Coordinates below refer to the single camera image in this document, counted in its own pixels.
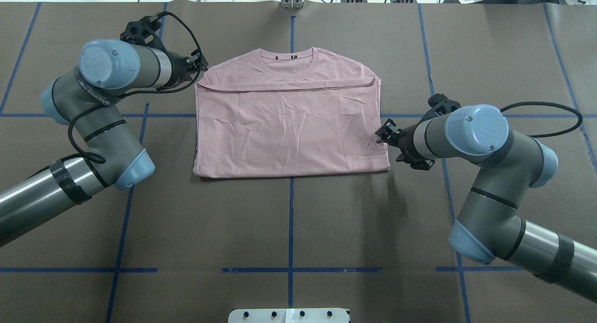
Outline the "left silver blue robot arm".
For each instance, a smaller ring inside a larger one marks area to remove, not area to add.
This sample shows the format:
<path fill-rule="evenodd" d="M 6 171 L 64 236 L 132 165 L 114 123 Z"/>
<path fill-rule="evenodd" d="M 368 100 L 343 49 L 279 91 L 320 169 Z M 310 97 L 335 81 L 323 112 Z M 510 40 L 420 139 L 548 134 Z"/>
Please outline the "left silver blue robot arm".
<path fill-rule="evenodd" d="M 66 125 L 72 155 L 59 158 L 1 193 L 1 244 L 92 199 L 111 186 L 125 191 L 155 172 L 117 103 L 136 94 L 170 94 L 192 85 L 207 62 L 200 47 L 182 57 L 158 39 L 128 43 L 95 39 L 77 65 L 40 97 L 43 110 Z"/>

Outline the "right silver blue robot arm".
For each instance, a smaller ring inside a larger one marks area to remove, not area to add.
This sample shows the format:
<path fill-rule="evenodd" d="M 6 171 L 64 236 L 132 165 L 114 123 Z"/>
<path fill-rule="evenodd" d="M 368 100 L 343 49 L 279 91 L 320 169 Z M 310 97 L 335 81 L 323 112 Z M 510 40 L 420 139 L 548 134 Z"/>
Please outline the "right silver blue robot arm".
<path fill-rule="evenodd" d="M 397 147 L 397 162 L 429 170 L 438 159 L 462 158 L 479 167 L 453 222 L 450 246 L 480 264 L 501 259 L 536 278 L 596 301 L 596 251 L 517 215 L 528 189 L 544 186 L 558 157 L 535 137 L 510 128 L 488 104 L 437 104 L 415 125 L 391 119 L 376 131 L 379 143 Z"/>

